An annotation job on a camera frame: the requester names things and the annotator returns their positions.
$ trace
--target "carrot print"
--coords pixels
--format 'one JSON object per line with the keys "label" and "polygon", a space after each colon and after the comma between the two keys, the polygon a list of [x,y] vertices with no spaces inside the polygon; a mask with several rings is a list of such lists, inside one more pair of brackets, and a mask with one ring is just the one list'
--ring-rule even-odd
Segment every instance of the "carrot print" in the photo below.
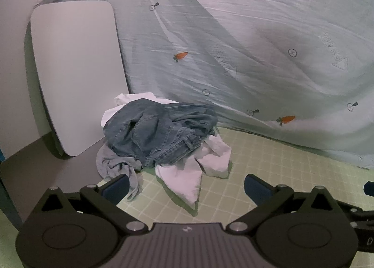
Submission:
{"label": "carrot print", "polygon": [[182,60],[183,58],[186,57],[186,55],[188,54],[188,52],[183,52],[183,53],[178,53],[178,54],[175,54],[173,59],[178,62],[179,60]]}
{"label": "carrot print", "polygon": [[277,122],[282,127],[282,124],[288,124],[290,121],[294,120],[295,116],[284,116],[277,119]]}

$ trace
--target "denim jeans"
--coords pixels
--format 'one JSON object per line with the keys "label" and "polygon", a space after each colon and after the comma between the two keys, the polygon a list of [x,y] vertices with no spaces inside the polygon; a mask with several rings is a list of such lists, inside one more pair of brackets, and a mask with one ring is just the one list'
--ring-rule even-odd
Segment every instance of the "denim jeans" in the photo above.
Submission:
{"label": "denim jeans", "polygon": [[134,157],[143,168],[173,164],[214,133],[217,116],[208,105],[160,104],[138,99],[117,111],[104,126],[111,149]]}

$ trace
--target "white panel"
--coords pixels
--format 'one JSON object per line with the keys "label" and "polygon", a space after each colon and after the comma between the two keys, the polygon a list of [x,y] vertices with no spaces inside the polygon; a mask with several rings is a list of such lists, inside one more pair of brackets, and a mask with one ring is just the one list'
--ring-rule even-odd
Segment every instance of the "white panel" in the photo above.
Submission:
{"label": "white panel", "polygon": [[113,8],[106,1],[41,5],[31,35],[53,126],[65,152],[79,155],[104,137],[104,111],[128,93]]}

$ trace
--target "screw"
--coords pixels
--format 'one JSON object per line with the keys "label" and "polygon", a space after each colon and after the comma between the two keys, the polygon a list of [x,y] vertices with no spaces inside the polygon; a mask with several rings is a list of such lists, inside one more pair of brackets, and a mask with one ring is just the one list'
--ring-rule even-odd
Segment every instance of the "screw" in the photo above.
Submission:
{"label": "screw", "polygon": [[229,225],[229,228],[232,231],[239,232],[239,231],[244,231],[248,228],[246,223],[243,222],[233,222]]}
{"label": "screw", "polygon": [[131,231],[139,231],[144,229],[145,224],[141,221],[132,221],[126,224],[126,228]]}

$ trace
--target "light blue fabric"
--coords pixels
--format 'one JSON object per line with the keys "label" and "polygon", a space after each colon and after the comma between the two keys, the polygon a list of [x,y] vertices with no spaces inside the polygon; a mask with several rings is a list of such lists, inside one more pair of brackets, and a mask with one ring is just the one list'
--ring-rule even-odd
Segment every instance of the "light blue fabric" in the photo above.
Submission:
{"label": "light blue fabric", "polygon": [[104,180],[125,174],[129,178],[128,200],[133,199],[139,191],[138,178],[135,173],[141,170],[141,163],[133,157],[119,157],[110,149],[107,142],[102,145],[96,156],[96,168]]}
{"label": "light blue fabric", "polygon": [[104,126],[108,145],[120,157],[134,157],[143,168],[172,165],[214,134],[217,117],[208,105],[129,102]]}
{"label": "light blue fabric", "polygon": [[132,93],[374,166],[374,0],[106,1]]}

